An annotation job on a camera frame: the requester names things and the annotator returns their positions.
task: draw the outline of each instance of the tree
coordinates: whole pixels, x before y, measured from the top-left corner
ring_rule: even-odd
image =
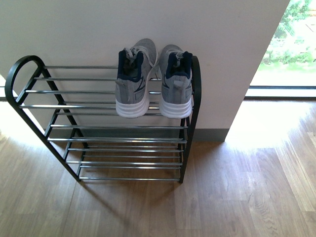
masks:
[[[312,0],[291,0],[278,25],[275,38],[283,39],[288,35],[294,35],[292,22],[306,19],[309,16]]]

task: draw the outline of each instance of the chrome bar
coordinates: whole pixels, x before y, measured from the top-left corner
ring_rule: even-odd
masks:
[[[69,115],[87,115],[87,116],[118,116],[118,114],[116,113],[65,113],[65,112],[59,112],[57,113],[58,115],[66,115],[66,116],[69,116]],[[157,113],[152,113],[152,114],[149,114],[149,113],[146,113],[144,114],[143,116],[162,116],[162,114],[157,114]]]
[[[103,146],[103,145],[96,145],[96,146],[89,146],[89,148],[104,148],[104,147],[117,147],[117,148],[178,148],[177,146]]]
[[[134,150],[134,149],[91,149],[91,148],[68,148],[68,151],[73,152],[161,152],[161,153],[175,153],[183,152],[183,150]]]
[[[115,104],[115,101],[67,101],[65,104]]]
[[[69,129],[69,128],[78,128],[78,129],[186,129],[187,126],[80,126],[80,125],[58,125],[52,124],[51,127],[58,129]]]
[[[148,107],[149,110],[159,110],[158,106],[149,106]]]
[[[174,156],[174,157],[161,157],[161,156],[103,156],[103,155],[83,155],[87,158],[149,158],[149,159],[178,159],[180,156]]]
[[[150,78],[150,80],[152,80],[152,81],[161,81],[160,78]]]
[[[25,93],[28,94],[107,94],[112,95],[115,94],[115,91],[89,91],[89,90],[26,90]]]
[[[103,168],[103,169],[181,169],[180,167],[150,167],[150,166],[92,166],[82,165],[81,168]]]
[[[44,66],[45,69],[118,69],[118,66]]]
[[[161,91],[149,91],[149,94],[151,94],[151,95],[160,95]]]
[[[111,138],[111,137],[88,137],[88,138],[48,138],[49,142],[143,142],[143,143],[180,143],[187,141],[180,138]]]
[[[81,106],[81,105],[20,105],[21,109],[60,109],[60,110],[115,110],[115,107]]]
[[[79,177],[80,180],[137,180],[137,181],[180,181],[180,179],[163,179],[163,178],[107,178],[107,177]]]
[[[115,81],[116,78],[34,78],[44,81]]]
[[[103,165],[175,165],[181,166],[182,163],[167,163],[167,162],[109,162],[109,161],[67,161],[68,164],[103,164]]]

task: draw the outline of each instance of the sneaker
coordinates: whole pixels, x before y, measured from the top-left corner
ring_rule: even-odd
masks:
[[[166,46],[160,55],[162,86],[159,109],[171,119],[183,119],[192,111],[192,54],[175,45]]]
[[[158,53],[150,39],[138,41],[118,54],[116,111],[125,118],[144,115],[149,106],[147,81],[158,67]]]

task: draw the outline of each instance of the wooden floor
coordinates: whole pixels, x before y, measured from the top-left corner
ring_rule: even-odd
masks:
[[[315,237],[316,102],[243,102],[184,183],[77,183],[0,103],[1,237]]]

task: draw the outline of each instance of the white sole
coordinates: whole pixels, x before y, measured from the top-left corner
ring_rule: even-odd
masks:
[[[162,95],[159,101],[159,110],[161,114],[170,119],[183,119],[188,117],[192,112],[191,98],[185,104],[171,104],[165,102]]]
[[[143,99],[140,102],[136,104],[123,104],[117,101],[117,99],[115,99],[116,111],[119,116],[132,119],[132,118],[143,116],[147,112],[148,107],[149,107],[148,81],[152,77],[153,72],[157,70],[158,59],[159,59],[159,55],[156,50],[156,61],[155,61],[154,66],[150,69],[147,75],[145,94],[144,94]]]

